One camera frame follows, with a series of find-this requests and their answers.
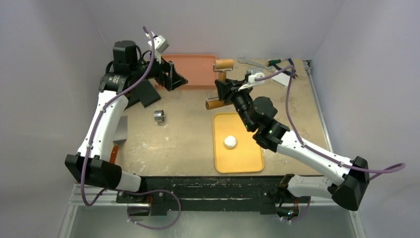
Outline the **wooden dough roller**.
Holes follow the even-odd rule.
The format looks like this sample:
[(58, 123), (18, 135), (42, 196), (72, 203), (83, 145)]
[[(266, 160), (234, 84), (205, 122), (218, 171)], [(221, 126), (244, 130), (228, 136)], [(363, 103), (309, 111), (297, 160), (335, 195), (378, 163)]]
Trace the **wooden dough roller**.
[(218, 73), (218, 78), (214, 81), (217, 89), (217, 97), (206, 99), (206, 109), (212, 110), (230, 105), (226, 101), (228, 87), (226, 83), (227, 71), (232, 71), (234, 59), (217, 59), (213, 63), (213, 71)]

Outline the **white dough ball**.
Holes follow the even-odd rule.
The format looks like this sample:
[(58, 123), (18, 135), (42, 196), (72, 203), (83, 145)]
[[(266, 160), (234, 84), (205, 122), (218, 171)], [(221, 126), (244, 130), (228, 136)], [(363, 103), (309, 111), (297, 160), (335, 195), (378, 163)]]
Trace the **white dough ball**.
[(229, 135), (224, 139), (223, 143), (226, 148), (233, 149), (237, 145), (237, 139), (234, 136)]

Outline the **yellow tray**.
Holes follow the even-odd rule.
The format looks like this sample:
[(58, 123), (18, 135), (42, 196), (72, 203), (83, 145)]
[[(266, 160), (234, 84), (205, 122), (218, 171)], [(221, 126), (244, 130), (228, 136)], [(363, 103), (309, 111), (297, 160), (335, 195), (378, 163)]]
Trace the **yellow tray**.
[[(264, 169), (261, 147), (253, 140), (237, 113), (217, 113), (212, 118), (215, 168), (223, 174), (256, 173)], [(224, 146), (224, 139), (237, 139), (233, 149)]]

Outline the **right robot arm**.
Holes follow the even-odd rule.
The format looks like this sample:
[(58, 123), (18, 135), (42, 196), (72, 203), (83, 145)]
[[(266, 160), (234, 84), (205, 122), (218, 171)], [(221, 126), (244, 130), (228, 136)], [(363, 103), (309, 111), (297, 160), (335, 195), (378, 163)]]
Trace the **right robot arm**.
[(290, 175), (278, 188), (285, 202), (295, 197), (314, 196), (332, 199), (337, 205), (357, 211), (369, 185), (368, 162), (339, 156), (303, 138), (296, 129), (278, 122), (277, 109), (270, 98), (252, 99), (245, 80), (215, 80), (221, 106), (233, 105), (245, 129), (263, 149), (291, 157), (319, 172), (319, 178)]

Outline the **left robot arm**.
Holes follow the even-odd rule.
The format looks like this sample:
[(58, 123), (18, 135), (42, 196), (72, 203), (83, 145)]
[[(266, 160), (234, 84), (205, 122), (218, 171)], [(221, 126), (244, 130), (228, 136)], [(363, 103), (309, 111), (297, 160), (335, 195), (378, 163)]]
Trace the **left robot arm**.
[(148, 196), (147, 188), (141, 185), (142, 178), (110, 162), (122, 113), (137, 102), (147, 107), (160, 99), (149, 82), (151, 78), (167, 91), (188, 83), (176, 72), (174, 63), (161, 56), (169, 46), (167, 40), (158, 36), (148, 45), (154, 52), (145, 61), (135, 42), (125, 40), (114, 44), (113, 60), (100, 80), (98, 104), (90, 128), (77, 152), (65, 159), (65, 166), (78, 183), (126, 190), (136, 203)]

